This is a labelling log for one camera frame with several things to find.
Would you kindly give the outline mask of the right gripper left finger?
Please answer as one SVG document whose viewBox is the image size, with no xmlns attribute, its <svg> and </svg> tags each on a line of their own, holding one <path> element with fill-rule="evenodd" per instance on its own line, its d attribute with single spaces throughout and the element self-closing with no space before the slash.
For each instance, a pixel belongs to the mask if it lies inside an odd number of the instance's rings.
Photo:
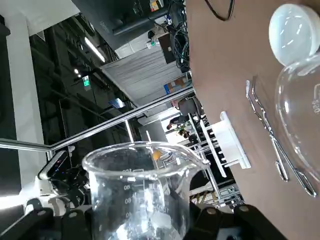
<svg viewBox="0 0 320 240">
<path fill-rule="evenodd" d="M 51 208 L 35 209 L 0 234 L 2 240 L 91 240 L 92 209 L 78 207 L 62 216 Z"/>
</svg>

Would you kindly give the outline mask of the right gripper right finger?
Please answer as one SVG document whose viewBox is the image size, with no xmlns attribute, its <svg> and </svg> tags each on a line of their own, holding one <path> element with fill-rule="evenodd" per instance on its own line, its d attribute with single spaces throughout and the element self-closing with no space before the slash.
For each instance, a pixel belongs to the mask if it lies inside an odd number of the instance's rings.
<svg viewBox="0 0 320 240">
<path fill-rule="evenodd" d="M 189 202 L 191 225 L 187 240 L 285 240 L 286 237 L 249 204 L 237 205 L 232 213 L 215 207 L 200 209 Z"/>
</svg>

